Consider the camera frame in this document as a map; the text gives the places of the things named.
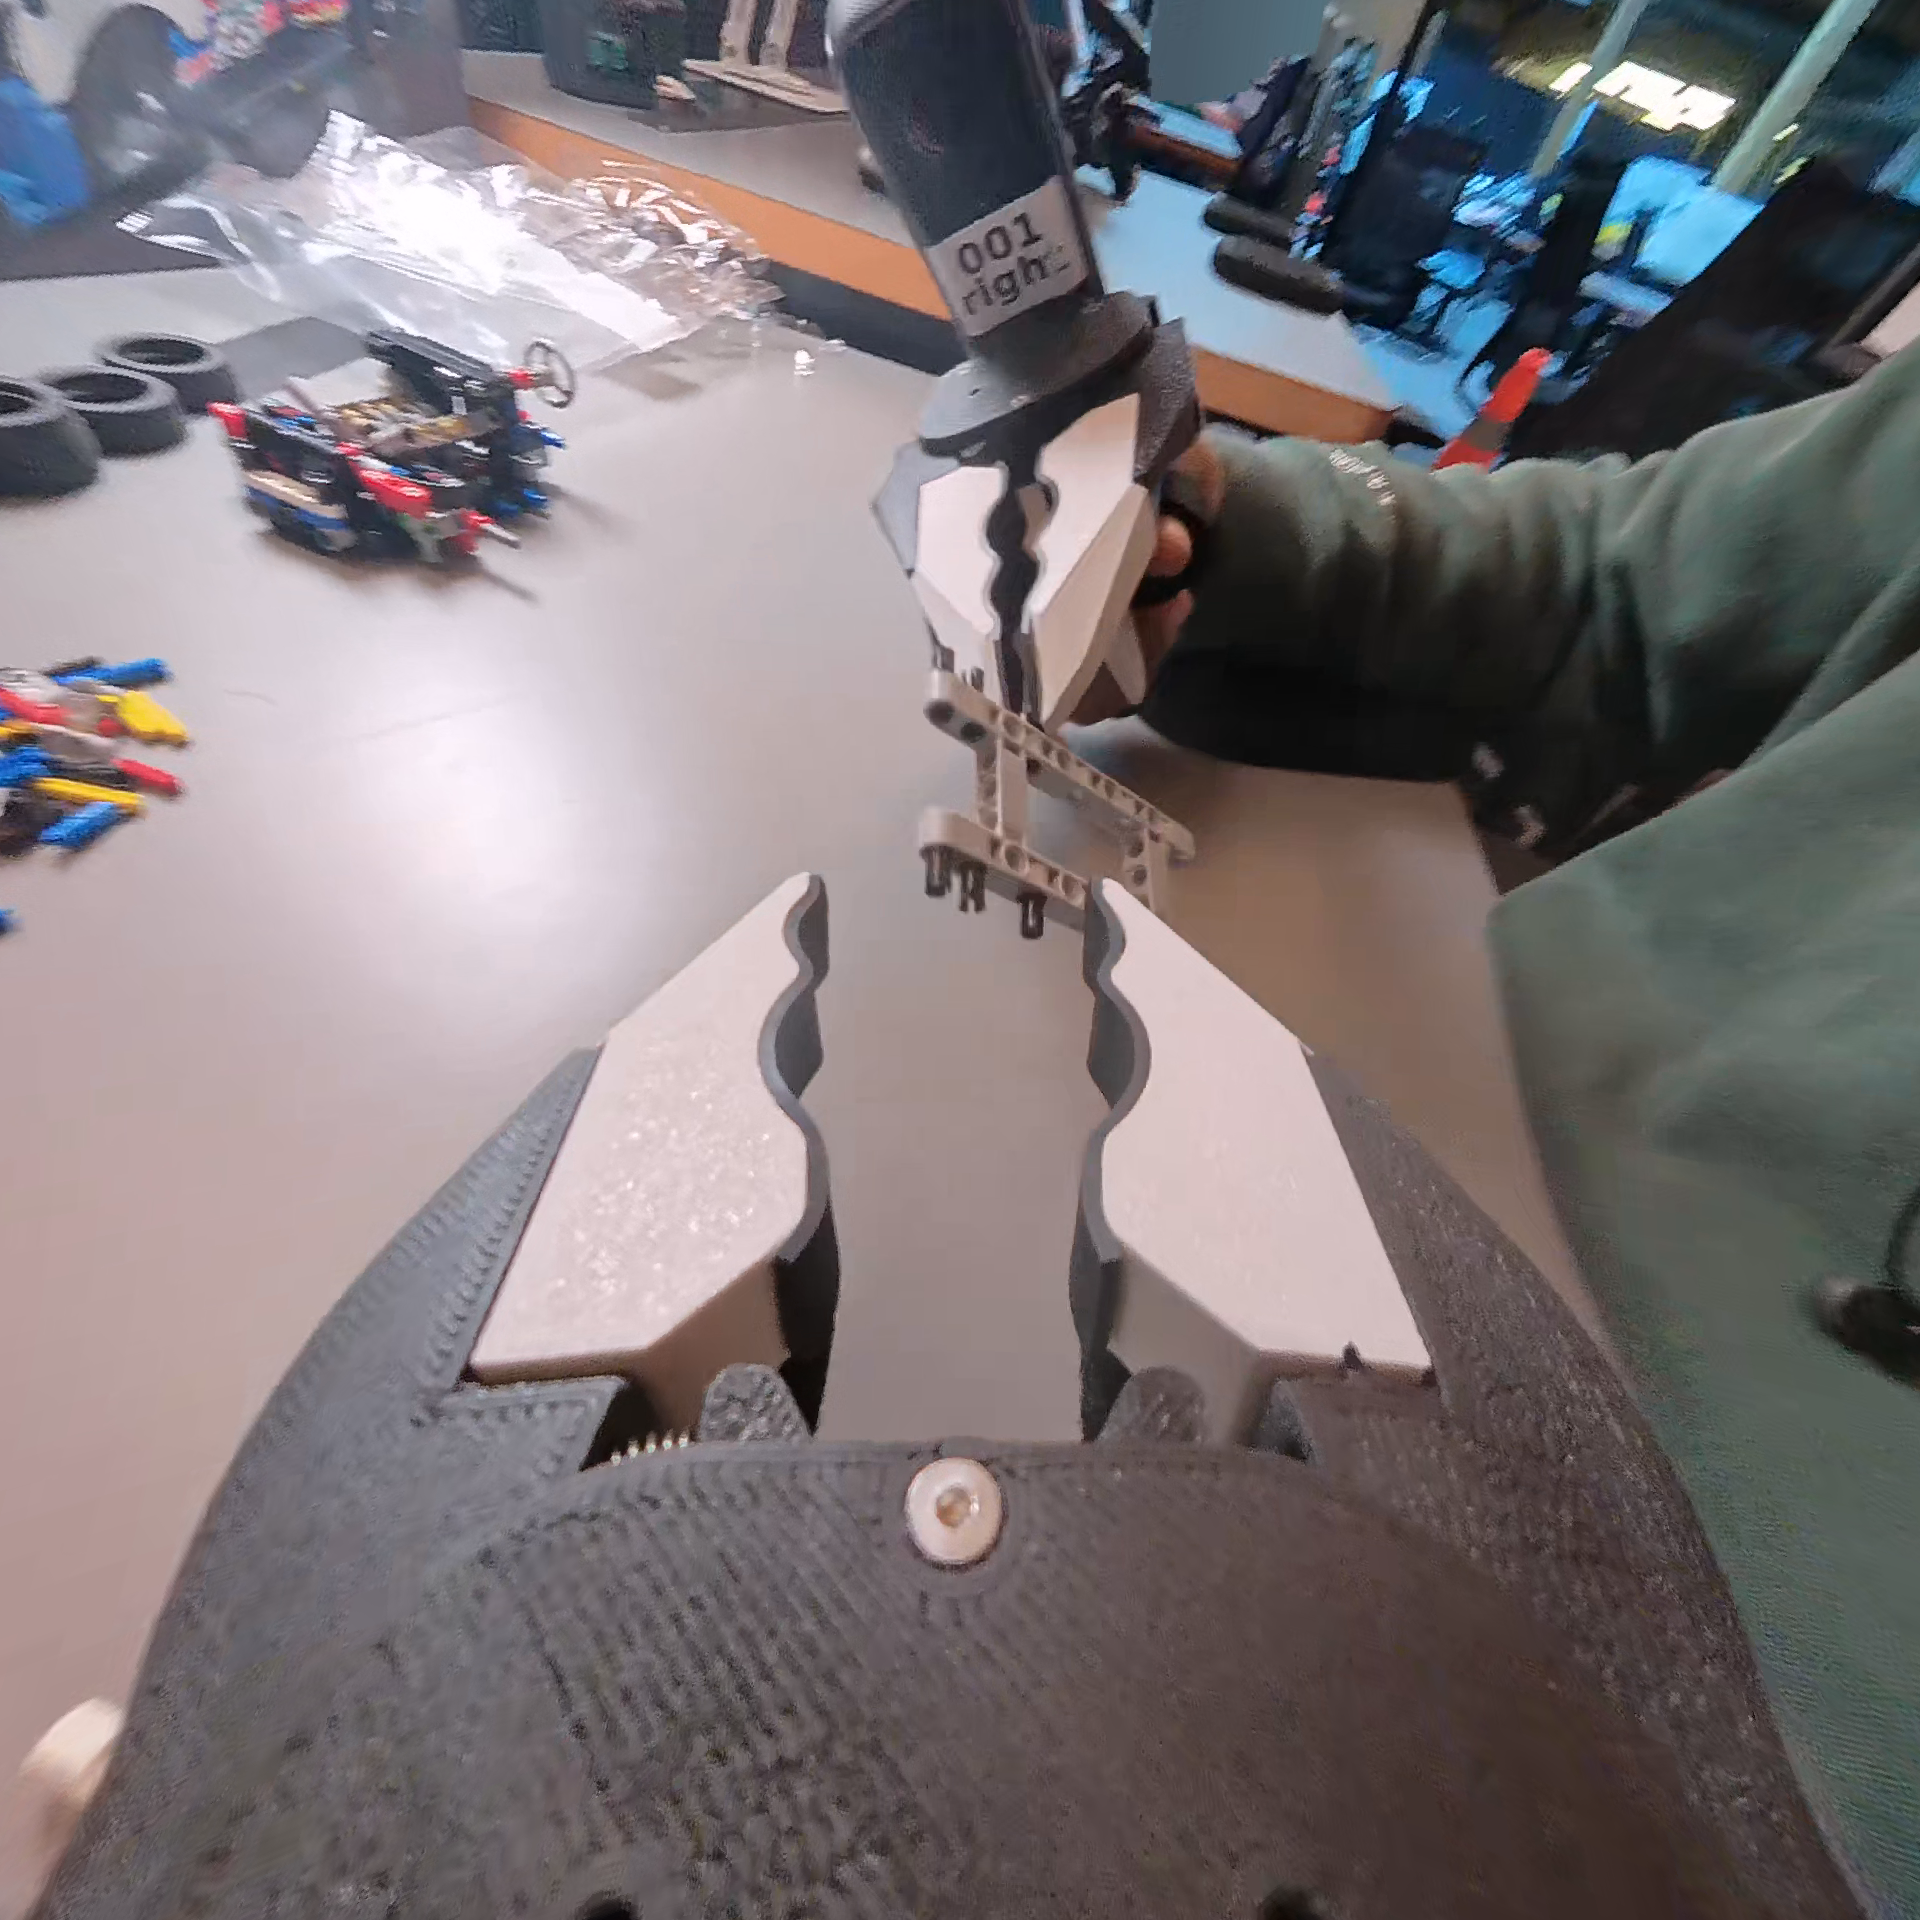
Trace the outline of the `orange traffic cone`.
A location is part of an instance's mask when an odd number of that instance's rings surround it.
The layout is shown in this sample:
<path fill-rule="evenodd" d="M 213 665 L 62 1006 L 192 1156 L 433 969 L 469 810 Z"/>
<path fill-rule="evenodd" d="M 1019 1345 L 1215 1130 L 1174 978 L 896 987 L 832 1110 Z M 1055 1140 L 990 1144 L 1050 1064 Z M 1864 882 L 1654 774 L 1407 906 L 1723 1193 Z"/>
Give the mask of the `orange traffic cone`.
<path fill-rule="evenodd" d="M 1544 383 L 1552 351 L 1523 351 L 1513 366 L 1499 375 L 1487 401 L 1454 439 L 1435 452 L 1430 468 L 1496 468 L 1514 424 L 1523 417 Z"/>

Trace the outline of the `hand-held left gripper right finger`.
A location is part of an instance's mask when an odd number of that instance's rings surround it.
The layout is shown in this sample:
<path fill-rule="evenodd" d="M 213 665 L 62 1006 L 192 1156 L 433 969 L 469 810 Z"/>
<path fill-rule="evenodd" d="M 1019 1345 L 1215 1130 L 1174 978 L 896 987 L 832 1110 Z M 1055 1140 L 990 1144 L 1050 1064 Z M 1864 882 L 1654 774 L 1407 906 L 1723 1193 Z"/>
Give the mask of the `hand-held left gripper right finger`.
<path fill-rule="evenodd" d="M 1082 929 L 1088 1140 L 1071 1234 L 1079 1430 L 1173 1371 L 1255 1443 L 1278 1383 L 1418 1388 L 1432 1363 L 1309 1049 L 1110 881 Z"/>

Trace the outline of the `person's torso in green hoodie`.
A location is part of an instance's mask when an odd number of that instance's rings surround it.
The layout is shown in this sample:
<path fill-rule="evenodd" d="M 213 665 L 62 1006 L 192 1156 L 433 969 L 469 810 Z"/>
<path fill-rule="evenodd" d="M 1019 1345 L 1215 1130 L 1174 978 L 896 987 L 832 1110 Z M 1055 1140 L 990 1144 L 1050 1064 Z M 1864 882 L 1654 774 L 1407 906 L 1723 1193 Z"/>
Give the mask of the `person's torso in green hoodie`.
<path fill-rule="evenodd" d="M 1914 1380 L 1815 1294 L 1914 1289 L 1914 747 L 1901 587 L 1737 769 L 1494 915 L 1574 1260 L 1874 1916 L 1914 1916 Z"/>

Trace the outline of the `pile of blue lego pieces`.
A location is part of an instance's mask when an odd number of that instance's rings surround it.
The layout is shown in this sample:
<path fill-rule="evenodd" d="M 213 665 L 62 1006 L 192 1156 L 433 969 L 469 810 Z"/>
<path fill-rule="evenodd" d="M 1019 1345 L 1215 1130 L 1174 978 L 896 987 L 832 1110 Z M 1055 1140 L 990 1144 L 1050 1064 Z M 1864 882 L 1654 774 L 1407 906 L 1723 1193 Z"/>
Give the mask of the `pile of blue lego pieces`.
<path fill-rule="evenodd" d="M 192 734 L 160 657 L 1 668 L 1 860 L 72 858 L 178 803 Z"/>

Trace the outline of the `clear plastic bag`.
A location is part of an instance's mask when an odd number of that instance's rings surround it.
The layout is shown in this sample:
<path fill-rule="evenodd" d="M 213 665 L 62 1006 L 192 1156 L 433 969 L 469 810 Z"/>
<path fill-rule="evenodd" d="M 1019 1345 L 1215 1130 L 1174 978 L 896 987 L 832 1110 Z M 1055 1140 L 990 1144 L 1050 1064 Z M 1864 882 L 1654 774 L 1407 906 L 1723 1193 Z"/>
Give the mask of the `clear plastic bag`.
<path fill-rule="evenodd" d="M 115 228 L 290 315 L 496 366 L 550 345 L 602 374 L 797 326 L 753 240 L 649 160 L 550 171 L 470 128 L 398 140 L 333 113 L 296 174 L 218 160 Z"/>

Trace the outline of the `grey lego frame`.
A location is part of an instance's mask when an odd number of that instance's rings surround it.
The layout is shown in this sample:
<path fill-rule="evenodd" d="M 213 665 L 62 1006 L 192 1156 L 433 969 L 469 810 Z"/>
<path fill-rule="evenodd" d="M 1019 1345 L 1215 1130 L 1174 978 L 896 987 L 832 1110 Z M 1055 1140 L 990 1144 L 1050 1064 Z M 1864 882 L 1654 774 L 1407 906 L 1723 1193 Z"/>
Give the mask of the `grey lego frame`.
<path fill-rule="evenodd" d="M 923 848 L 951 851 L 951 895 L 944 900 L 954 906 L 952 870 L 974 860 L 986 872 L 986 900 L 1002 898 L 1017 915 L 1019 895 L 1039 895 L 1046 929 L 1086 927 L 1091 879 L 1032 842 L 1032 801 L 1043 798 L 1067 806 L 1107 836 L 1117 851 L 1117 886 L 1144 907 L 1165 910 L 1170 874 L 1195 858 L 1184 826 L 1017 711 L 999 706 L 971 680 L 931 671 L 920 708 L 974 762 L 969 810 L 928 808 L 918 822 L 920 867 Z"/>

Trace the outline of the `black lego set box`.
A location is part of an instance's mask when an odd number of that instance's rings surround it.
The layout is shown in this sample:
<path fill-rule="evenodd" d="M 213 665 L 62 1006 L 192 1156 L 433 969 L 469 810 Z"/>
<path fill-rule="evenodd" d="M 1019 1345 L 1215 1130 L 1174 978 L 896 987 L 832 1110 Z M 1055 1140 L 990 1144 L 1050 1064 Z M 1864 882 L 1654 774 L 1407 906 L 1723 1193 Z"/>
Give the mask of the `black lego set box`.
<path fill-rule="evenodd" d="M 287 178 L 336 113 L 462 123 L 459 7 L 3 2 L 3 282 L 137 273 L 128 215 L 223 163 Z"/>

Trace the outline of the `black lego tyres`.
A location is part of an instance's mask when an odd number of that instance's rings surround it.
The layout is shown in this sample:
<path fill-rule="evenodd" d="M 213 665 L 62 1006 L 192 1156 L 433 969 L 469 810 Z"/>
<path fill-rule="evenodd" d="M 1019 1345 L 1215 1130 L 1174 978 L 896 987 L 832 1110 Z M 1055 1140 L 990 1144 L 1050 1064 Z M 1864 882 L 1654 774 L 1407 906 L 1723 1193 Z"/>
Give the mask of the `black lego tyres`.
<path fill-rule="evenodd" d="M 167 332 L 110 336 L 70 368 L 1 375 L 1 499 L 83 491 L 103 463 L 176 449 L 189 418 L 241 396 L 223 351 Z"/>

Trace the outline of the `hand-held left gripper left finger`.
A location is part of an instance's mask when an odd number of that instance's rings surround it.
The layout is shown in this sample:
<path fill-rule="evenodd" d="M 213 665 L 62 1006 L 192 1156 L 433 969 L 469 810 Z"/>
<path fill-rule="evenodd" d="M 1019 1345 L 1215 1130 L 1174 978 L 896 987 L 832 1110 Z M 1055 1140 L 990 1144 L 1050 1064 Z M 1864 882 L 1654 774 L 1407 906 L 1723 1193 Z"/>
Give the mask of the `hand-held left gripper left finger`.
<path fill-rule="evenodd" d="M 827 892 L 795 874 L 592 1059 L 469 1356 L 479 1385 L 617 1378 L 693 1427 L 731 1366 L 823 1415 L 839 1299 L 823 1066 Z"/>

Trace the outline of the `wooden desk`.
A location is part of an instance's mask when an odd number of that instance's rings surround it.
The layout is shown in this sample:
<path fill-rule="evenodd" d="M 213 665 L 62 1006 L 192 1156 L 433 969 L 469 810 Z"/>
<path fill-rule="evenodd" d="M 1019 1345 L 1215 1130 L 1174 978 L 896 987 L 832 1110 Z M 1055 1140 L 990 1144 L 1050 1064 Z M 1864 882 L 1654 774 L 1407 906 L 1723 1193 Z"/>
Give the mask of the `wooden desk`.
<path fill-rule="evenodd" d="M 465 51 L 462 64 L 473 127 L 547 174 L 593 177 L 614 159 L 633 160 L 747 233 L 774 266 L 947 328 L 901 218 L 856 178 L 848 122 L 655 128 L 633 108 L 550 87 L 539 56 Z M 1162 319 L 1184 326 L 1208 415 L 1271 434 L 1375 442 L 1395 401 L 1352 328 L 1223 282 L 1206 204 L 1198 187 L 1151 174 L 1122 204 L 1082 183 L 1103 282 L 1154 298 Z"/>

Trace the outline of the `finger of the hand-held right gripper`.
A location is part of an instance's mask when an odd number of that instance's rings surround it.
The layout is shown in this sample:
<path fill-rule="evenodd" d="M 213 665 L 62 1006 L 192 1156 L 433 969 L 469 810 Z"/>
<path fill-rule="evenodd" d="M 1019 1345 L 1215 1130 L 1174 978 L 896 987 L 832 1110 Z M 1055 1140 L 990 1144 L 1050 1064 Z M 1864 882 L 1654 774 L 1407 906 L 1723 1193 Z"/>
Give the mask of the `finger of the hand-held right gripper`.
<path fill-rule="evenodd" d="M 1135 481 L 1138 417 L 1138 396 L 1117 396 L 1038 460 L 1050 512 L 1032 542 L 1038 579 L 1024 604 L 1024 638 L 1042 726 L 1069 722 L 1099 676 L 1110 676 L 1126 705 L 1144 692 L 1134 600 L 1154 553 L 1155 505 Z"/>
<path fill-rule="evenodd" d="M 957 465 L 918 491 L 911 591 L 925 626 L 954 652 L 954 676 L 1000 706 L 1038 700 L 1025 628 L 1034 583 L 1025 511 L 1007 465 Z"/>

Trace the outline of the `partly built lego vehicle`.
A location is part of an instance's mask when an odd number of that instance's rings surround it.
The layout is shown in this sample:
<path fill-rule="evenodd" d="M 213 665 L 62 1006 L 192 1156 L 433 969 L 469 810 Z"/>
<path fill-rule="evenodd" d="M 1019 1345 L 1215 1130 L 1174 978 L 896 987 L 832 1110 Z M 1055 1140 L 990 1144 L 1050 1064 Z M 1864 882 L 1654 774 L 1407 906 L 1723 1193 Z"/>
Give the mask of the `partly built lego vehicle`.
<path fill-rule="evenodd" d="M 386 377 L 359 401 L 314 401 L 291 379 L 279 399 L 210 401 L 241 499 L 275 537 L 319 558 L 469 564 L 483 542 L 515 544 L 547 512 L 543 472 L 563 439 L 526 403 L 560 412 L 578 396 L 563 352 L 535 338 L 498 366 L 425 336 L 369 332 Z"/>

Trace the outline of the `person's right hand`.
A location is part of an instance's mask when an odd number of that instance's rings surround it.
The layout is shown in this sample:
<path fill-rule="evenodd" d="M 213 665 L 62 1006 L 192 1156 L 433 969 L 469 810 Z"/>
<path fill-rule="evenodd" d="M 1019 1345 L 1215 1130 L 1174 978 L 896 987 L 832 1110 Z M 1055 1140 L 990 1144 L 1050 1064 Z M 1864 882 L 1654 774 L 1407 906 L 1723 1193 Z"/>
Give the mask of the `person's right hand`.
<path fill-rule="evenodd" d="M 1079 706 L 1071 708 L 1069 726 L 1095 728 L 1135 713 L 1174 641 L 1184 634 L 1193 611 L 1193 580 L 1201 567 L 1193 553 L 1195 547 L 1211 542 L 1211 528 L 1226 491 L 1223 444 L 1206 428 L 1168 472 L 1154 544 L 1128 606 L 1143 664 L 1139 691 L 1126 691 L 1103 665 L 1096 671 Z"/>

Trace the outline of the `black office chair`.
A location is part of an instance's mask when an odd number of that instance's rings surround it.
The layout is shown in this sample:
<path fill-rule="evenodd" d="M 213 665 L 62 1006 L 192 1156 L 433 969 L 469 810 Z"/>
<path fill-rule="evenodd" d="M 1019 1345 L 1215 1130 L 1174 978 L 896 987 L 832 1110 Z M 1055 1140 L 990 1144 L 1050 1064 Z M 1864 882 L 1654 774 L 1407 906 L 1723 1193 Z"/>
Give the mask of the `black office chair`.
<path fill-rule="evenodd" d="M 1425 118 L 1425 82 L 1373 87 L 1354 56 L 1274 63 L 1215 110 L 1237 163 L 1201 214 L 1208 266 L 1271 304 L 1398 332 L 1435 283 L 1489 146 Z"/>

